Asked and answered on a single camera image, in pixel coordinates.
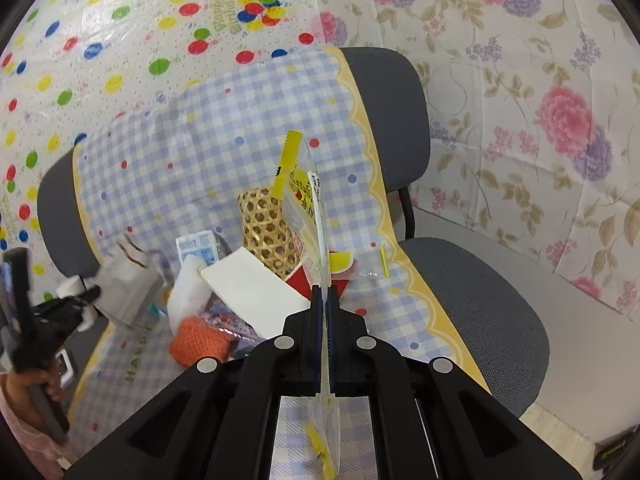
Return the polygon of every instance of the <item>purple flower print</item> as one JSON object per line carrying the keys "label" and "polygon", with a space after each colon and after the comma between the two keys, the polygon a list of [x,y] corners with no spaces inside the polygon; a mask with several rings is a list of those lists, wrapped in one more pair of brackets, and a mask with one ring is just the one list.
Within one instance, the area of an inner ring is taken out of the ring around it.
{"label": "purple flower print", "polygon": [[540,10],[542,2],[540,0],[506,0],[502,6],[509,14],[531,18]]}
{"label": "purple flower print", "polygon": [[611,169],[611,143],[605,138],[602,126],[597,125],[595,136],[583,153],[573,158],[574,170],[591,182],[605,178]]}

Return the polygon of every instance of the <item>chair leg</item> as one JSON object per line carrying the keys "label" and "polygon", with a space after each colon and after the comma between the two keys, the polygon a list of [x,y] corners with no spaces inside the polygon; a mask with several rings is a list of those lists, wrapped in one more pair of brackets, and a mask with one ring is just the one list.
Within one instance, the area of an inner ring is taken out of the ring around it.
{"label": "chair leg", "polygon": [[398,189],[400,196],[400,204],[402,205],[402,214],[404,215],[404,239],[409,240],[415,236],[415,216],[414,207],[411,204],[411,196],[407,186]]}

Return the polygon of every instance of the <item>yellow wavy border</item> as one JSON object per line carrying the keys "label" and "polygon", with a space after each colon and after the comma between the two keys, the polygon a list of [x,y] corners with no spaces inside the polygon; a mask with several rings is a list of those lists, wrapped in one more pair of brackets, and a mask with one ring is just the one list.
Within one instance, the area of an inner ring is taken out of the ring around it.
{"label": "yellow wavy border", "polygon": [[358,90],[356,81],[353,78],[349,64],[340,49],[327,47],[324,51],[334,56],[340,64],[340,69],[336,79],[351,93],[354,106],[351,110],[350,119],[357,127],[359,127],[366,139],[365,154],[369,158],[373,172],[372,179],[369,182],[368,191],[380,204],[381,215],[376,229],[380,237],[385,241],[385,247],[388,250],[388,260],[400,265],[409,275],[409,282],[406,287],[407,292],[417,296],[427,304],[429,308],[429,323],[427,325],[427,330],[447,342],[453,350],[458,366],[460,366],[485,390],[489,391],[489,387],[487,386],[478,365],[474,361],[473,357],[471,357],[471,354],[469,353],[465,343],[462,341],[460,334],[458,334],[458,331],[451,323],[449,317],[444,312],[440,302],[433,295],[429,286],[423,280],[422,276],[411,263],[411,260],[409,260],[409,257],[404,253],[396,241],[393,224],[391,222],[391,215],[389,214],[389,208],[386,202],[385,184],[382,180],[382,170],[380,169],[380,161],[378,160],[378,151],[373,139],[373,132],[371,131],[369,118],[367,117],[367,112],[360,96],[360,91]]}

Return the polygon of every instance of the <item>floral curtain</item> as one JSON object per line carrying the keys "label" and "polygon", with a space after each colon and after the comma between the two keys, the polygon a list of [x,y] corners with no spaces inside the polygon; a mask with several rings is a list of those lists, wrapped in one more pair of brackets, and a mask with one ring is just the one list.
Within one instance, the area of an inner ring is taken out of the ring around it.
{"label": "floral curtain", "polygon": [[610,0],[318,3],[328,42],[395,49],[420,76],[416,206],[640,317],[640,48]]}

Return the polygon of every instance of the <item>pink cloth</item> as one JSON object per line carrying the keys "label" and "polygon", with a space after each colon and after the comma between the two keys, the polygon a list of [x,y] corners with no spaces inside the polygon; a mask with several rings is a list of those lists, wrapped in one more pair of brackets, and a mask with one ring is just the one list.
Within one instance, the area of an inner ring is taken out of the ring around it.
{"label": "pink cloth", "polygon": [[63,471],[56,460],[65,456],[68,459],[68,452],[65,447],[53,442],[49,435],[36,430],[15,415],[4,397],[5,383],[6,374],[0,374],[0,413],[9,429],[40,474],[47,480],[60,480]]}

